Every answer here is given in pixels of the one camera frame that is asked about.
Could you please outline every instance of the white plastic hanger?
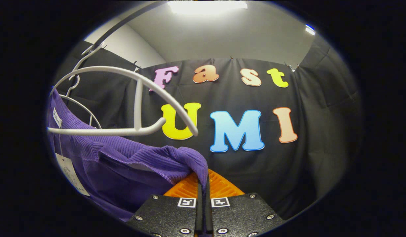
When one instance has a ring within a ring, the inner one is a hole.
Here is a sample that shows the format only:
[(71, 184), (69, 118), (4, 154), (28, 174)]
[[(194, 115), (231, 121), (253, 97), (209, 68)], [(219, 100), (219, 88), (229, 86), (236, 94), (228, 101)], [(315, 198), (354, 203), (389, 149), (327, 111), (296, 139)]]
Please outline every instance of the white plastic hanger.
[(84, 73), (84, 72), (112, 72), (117, 73), (126, 77), (130, 77), (137, 81), (136, 85), (136, 94), (134, 98), (134, 128), (120, 128), (120, 129), (57, 129), (48, 127), (48, 131), (57, 134), (64, 135), (79, 135), (79, 136), (136, 136), (136, 135), (148, 135), (152, 134), (164, 125), (166, 119), (161, 117), (156, 123), (152, 126), (143, 128), (141, 127), (141, 98), (143, 93), (143, 84), (155, 93), (159, 94), (167, 103), (169, 103), (184, 121), (186, 126), (190, 129), (191, 133), (194, 136), (198, 135), (197, 127), (191, 121), (191, 118), (188, 117), (185, 109), (174, 99), (169, 93), (164, 89), (159, 87), (153, 81), (149, 80), (145, 76), (142, 76), (138, 73), (132, 72), (127, 69), (118, 68), (114, 66), (89, 66), (82, 69), (76, 69), (57, 82), (57, 84), (51, 90), (49, 96), (52, 95), (53, 91), (66, 79), (72, 77), (73, 75)]
[(72, 99), (72, 98), (69, 97), (70, 90), (76, 88), (77, 85), (79, 84), (80, 77), (77, 76), (76, 78), (77, 78), (76, 84), (68, 89), (66, 95), (60, 94), (60, 97), (63, 98), (63, 99), (67, 99), (67, 100), (69, 100), (69, 101), (71, 101), (71, 102), (77, 104), (78, 106), (82, 107), (84, 110), (86, 110), (86, 111), (90, 114), (89, 125), (92, 126), (92, 118), (93, 118), (93, 119), (95, 120), (95, 122), (98, 124), (99, 129), (102, 129), (101, 124), (99, 123), (99, 121), (96, 119), (96, 117), (94, 116), (94, 114), (93, 114), (88, 108), (86, 108), (86, 106), (82, 105), (82, 104), (81, 104), (80, 102), (78, 102), (77, 100)]
[[(102, 48), (102, 45), (104, 45), (104, 42), (102, 42), (100, 45), (98, 45), (98, 47), (96, 47), (96, 49), (93, 50), (93, 51), (90, 51), (90, 50), (92, 49), (93, 45), (91, 45), (89, 48), (87, 48), (86, 50), (84, 50), (81, 55), (84, 55), (84, 54), (87, 53), (87, 52), (89, 52), (89, 54), (87, 54), (86, 56), (84, 56), (84, 57), (76, 64), (76, 66), (74, 67), (74, 69), (73, 69), (72, 71), (78, 69), (79, 66), (83, 63), (83, 61), (85, 61), (87, 58), (89, 58), (90, 56), (92, 56), (92, 55), (94, 55), (96, 52), (98, 52), (98, 50), (100, 50), (100, 49)], [(79, 75), (73, 75), (73, 76), (71, 76), (71, 77), (69, 78), (69, 81), (70, 81), (74, 76), (76, 76), (76, 79), (77, 79), (76, 84), (75, 84), (74, 86), (70, 87), (70, 88), (67, 90), (66, 95), (60, 94), (60, 97), (63, 98), (63, 99), (67, 99), (67, 100), (69, 100), (69, 101), (71, 101), (71, 102), (77, 104), (78, 106), (82, 107), (84, 110), (86, 110), (86, 111), (90, 114), (89, 125), (92, 126), (92, 118), (93, 118), (93, 119), (95, 120), (95, 122), (98, 124), (99, 129), (102, 129), (101, 124), (100, 124), (99, 121), (96, 119), (95, 115), (94, 115), (88, 108), (86, 108), (86, 106), (82, 105), (82, 104), (81, 104), (80, 102), (78, 102), (77, 100), (72, 99), (72, 98), (69, 97), (70, 91), (73, 90), (74, 88), (76, 88), (77, 85), (78, 85), (79, 82), (80, 82), (80, 77), (79, 77)]]

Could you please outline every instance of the white ceiling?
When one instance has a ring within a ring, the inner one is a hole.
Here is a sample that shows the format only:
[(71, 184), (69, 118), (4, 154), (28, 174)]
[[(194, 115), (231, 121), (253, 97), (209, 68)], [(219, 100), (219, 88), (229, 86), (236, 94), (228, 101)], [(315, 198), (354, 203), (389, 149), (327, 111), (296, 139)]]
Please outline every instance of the white ceiling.
[[(119, 17), (153, 3), (144, 1)], [(167, 62), (198, 58), (248, 58), (286, 62), (293, 68), (307, 54), (314, 36), (291, 13), (265, 1), (246, 1), (248, 9), (222, 15), (173, 13), (163, 4), (128, 25)]]

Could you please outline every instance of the orange gripper pad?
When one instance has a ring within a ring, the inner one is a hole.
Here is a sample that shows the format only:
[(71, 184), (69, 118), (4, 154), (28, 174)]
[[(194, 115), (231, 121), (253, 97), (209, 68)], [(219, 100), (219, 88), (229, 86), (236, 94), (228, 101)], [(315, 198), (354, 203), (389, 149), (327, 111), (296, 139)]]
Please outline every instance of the orange gripper pad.
[[(209, 170), (209, 182), (210, 198), (225, 198), (244, 195), (244, 192), (215, 171)], [(193, 172), (178, 182), (164, 195), (175, 198), (197, 198), (197, 183), (197, 175)]]
[(164, 196), (175, 198), (197, 198), (198, 181), (197, 174), (193, 172), (174, 185), (174, 187), (168, 190)]
[(245, 194), (230, 181), (215, 171), (209, 170), (209, 181), (210, 198), (225, 198)]

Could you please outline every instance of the black bar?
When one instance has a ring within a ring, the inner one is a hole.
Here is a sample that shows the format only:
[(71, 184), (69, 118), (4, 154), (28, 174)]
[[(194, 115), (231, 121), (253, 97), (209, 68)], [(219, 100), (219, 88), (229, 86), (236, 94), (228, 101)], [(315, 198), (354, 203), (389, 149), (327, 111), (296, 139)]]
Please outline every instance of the black bar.
[(203, 234), (203, 190), (200, 180), (197, 184), (196, 225), (194, 232)]
[(105, 34), (103, 34), (94, 44), (91, 50), (95, 50), (98, 45), (100, 45), (106, 38), (108, 38), (114, 31), (118, 30), (121, 26), (125, 25), (127, 22), (133, 20), (134, 18), (138, 17), (139, 15), (142, 15), (143, 13), (156, 8), (157, 6), (160, 6), (162, 4), (167, 3), (167, 1), (156, 1), (154, 3), (151, 3), (147, 6), (145, 6), (142, 9), (139, 9), (137, 12), (134, 12), (133, 14), (129, 15), (126, 17), (124, 20), (120, 21), (117, 23), (115, 26), (113, 26), (111, 29), (109, 29)]
[(213, 222), (212, 222), (212, 202), (210, 201), (210, 178), (207, 176), (206, 182), (206, 202), (205, 202), (205, 218), (206, 218), (206, 234), (213, 233)]

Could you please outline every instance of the clothing tag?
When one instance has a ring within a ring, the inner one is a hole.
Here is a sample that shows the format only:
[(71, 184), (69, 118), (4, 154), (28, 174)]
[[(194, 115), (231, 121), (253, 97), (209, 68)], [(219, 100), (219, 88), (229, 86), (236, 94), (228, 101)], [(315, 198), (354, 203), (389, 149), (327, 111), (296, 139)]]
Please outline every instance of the clothing tag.
[(86, 192), (83, 185), (80, 183), (77, 175), (74, 171), (73, 163), (71, 159), (68, 159), (64, 156), (60, 156), (59, 154), (55, 153), (57, 157), (58, 165), (60, 165), (61, 170), (63, 171), (66, 178), (70, 181), (70, 183), (79, 191), (81, 194), (90, 196), (88, 192)]
[(61, 128), (61, 124), (63, 120), (58, 116), (57, 111), (54, 108), (54, 112), (52, 112), (52, 116), (54, 117), (55, 122), (57, 123), (58, 127)]

